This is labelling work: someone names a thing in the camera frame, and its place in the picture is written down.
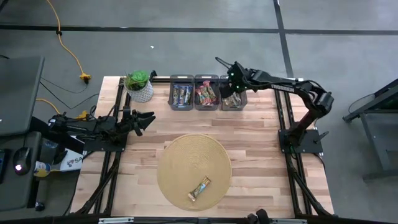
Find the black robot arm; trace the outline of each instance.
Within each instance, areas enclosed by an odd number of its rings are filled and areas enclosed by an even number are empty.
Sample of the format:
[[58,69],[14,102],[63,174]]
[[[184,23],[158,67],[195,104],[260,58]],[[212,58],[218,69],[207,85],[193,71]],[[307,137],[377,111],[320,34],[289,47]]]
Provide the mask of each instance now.
[[311,80],[298,81],[288,78],[273,77],[262,70],[244,68],[238,62],[228,64],[220,58],[217,61],[228,68],[228,84],[220,87],[223,98],[229,97],[234,92],[241,93],[246,90],[274,89],[293,93],[303,99],[307,114],[295,122],[286,132],[286,144],[297,147],[302,142],[305,130],[316,120],[328,114],[331,110],[333,97],[319,84]]

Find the computer mouse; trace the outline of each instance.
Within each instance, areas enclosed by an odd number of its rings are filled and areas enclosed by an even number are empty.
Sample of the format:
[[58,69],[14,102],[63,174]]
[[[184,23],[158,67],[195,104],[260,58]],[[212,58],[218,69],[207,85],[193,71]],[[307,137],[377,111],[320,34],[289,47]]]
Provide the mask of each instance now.
[[30,171],[32,153],[29,147],[18,149],[13,158],[14,170],[17,175],[25,175]]

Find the potted plant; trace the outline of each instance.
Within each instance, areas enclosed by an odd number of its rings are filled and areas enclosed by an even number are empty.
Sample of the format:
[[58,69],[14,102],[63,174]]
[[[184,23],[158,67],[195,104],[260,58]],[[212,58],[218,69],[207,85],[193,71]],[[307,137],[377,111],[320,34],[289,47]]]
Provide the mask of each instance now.
[[131,99],[138,103],[148,102],[154,94],[154,89],[149,81],[149,75],[143,70],[127,74],[127,77],[124,79],[124,87],[130,94]]

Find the plastic bin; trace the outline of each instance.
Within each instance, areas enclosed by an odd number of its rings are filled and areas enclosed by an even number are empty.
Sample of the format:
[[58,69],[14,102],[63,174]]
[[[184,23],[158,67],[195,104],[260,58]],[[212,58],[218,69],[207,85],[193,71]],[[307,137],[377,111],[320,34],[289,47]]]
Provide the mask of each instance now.
[[[222,75],[220,76],[220,79],[218,80],[219,85],[228,84],[228,76],[227,75]],[[247,105],[248,103],[248,96],[246,92],[238,93],[238,95],[241,97],[242,104],[235,106],[235,105],[226,105],[220,95],[220,105],[221,105],[221,110],[223,111],[241,111],[243,108]]]
[[210,86],[216,95],[216,101],[212,102],[210,105],[202,105],[200,103],[199,94],[195,91],[195,108],[197,110],[207,110],[214,111],[218,108],[218,103],[220,102],[220,92],[218,90],[218,75],[195,75],[195,88],[199,89],[203,85],[204,81],[210,81]]
[[[194,91],[195,87],[193,84],[194,77],[193,75],[171,75],[170,76],[170,96],[169,96],[169,105],[172,108],[172,110],[181,110],[181,111],[188,111],[192,110],[193,108],[193,96],[194,96]],[[188,104],[183,104],[181,105],[179,103],[180,100],[180,89],[177,91],[177,104],[174,104],[174,86],[189,86],[190,87],[190,96],[189,96],[189,102]]]

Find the black desk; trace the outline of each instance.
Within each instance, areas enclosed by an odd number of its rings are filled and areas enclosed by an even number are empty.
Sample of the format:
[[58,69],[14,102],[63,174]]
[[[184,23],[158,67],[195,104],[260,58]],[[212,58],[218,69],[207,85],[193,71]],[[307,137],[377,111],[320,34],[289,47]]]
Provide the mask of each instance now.
[[[0,138],[0,148],[11,150],[3,182],[0,184],[0,211],[24,208],[28,205],[32,182],[34,181],[33,171],[35,169],[35,162],[40,152],[41,136],[39,132],[31,132],[29,134]],[[18,149],[23,147],[24,142],[25,147],[32,149],[32,167],[26,175],[17,175],[12,165],[12,157]]]

